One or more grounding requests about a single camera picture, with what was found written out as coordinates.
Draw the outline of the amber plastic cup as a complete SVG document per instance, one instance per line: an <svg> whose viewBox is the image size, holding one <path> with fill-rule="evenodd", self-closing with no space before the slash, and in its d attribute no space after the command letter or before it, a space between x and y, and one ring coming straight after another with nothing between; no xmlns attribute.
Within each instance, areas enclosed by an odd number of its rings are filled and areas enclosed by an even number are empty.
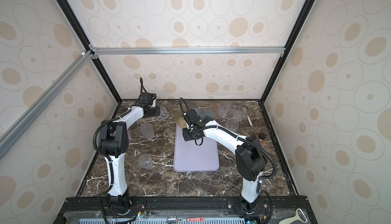
<svg viewBox="0 0 391 224"><path fill-rule="evenodd" d="M177 122L177 125L179 128L186 128L187 127L187 123L185 122L185 120L183 119L182 117L182 112L180 109L177 109L177 110L174 110L174 114L175 114L175 120Z"/></svg>

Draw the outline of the teal dimpled plastic cup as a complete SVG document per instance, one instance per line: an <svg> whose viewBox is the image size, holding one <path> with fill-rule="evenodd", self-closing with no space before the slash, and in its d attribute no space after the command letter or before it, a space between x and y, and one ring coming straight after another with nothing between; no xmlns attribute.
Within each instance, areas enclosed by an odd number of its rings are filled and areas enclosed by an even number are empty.
<svg viewBox="0 0 391 224"><path fill-rule="evenodd" d="M215 112L212 111L212 110L206 110L206 111L203 112L203 116L208 116L208 117L210 117L211 119L214 120Z"/></svg>

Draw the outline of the clear small tumbler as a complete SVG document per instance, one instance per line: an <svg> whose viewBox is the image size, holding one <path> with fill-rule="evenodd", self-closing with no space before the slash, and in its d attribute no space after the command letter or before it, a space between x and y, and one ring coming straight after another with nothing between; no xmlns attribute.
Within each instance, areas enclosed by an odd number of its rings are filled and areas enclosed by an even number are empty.
<svg viewBox="0 0 391 224"><path fill-rule="evenodd" d="M163 120L167 120L169 118L169 112L166 107L163 106L160 107L160 117Z"/></svg>

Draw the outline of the blue grey plastic cup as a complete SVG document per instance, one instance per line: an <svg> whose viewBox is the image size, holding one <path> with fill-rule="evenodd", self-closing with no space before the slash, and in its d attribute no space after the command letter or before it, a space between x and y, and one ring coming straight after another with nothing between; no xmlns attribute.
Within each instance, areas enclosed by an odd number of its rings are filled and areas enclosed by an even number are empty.
<svg viewBox="0 0 391 224"><path fill-rule="evenodd" d="M202 117L203 112L200 108L193 108L193 110L196 112L198 116Z"/></svg>

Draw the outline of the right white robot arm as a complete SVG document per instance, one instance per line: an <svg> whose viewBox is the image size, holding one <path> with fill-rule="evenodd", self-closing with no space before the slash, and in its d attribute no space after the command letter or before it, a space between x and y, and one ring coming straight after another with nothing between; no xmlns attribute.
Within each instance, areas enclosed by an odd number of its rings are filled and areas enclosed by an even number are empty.
<svg viewBox="0 0 391 224"><path fill-rule="evenodd" d="M201 115L195 109L191 109L184 98L179 99L179 106L182 118L186 122L186 127L182 129L186 142L201 141L196 144L200 146L207 137L217 141L235 155L237 171L243 179L239 209L244 214L252 214L257 208L259 196L267 194L267 191L260 188L261 181L272 179L277 174L276 162L262 148L255 135L246 137L221 126L212 117Z"/></svg>

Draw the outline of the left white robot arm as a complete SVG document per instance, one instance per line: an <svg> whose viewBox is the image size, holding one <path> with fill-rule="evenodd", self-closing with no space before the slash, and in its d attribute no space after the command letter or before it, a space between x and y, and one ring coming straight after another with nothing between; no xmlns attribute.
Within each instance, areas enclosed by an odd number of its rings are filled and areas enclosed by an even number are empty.
<svg viewBox="0 0 391 224"><path fill-rule="evenodd" d="M137 100L121 115L104 121L93 136L93 146L105 158L108 167L109 187L98 196L105 196L108 206L126 212L130 210L128 185L125 180L125 153L129 147L128 129L139 119L158 117L157 95L148 93L140 78Z"/></svg>

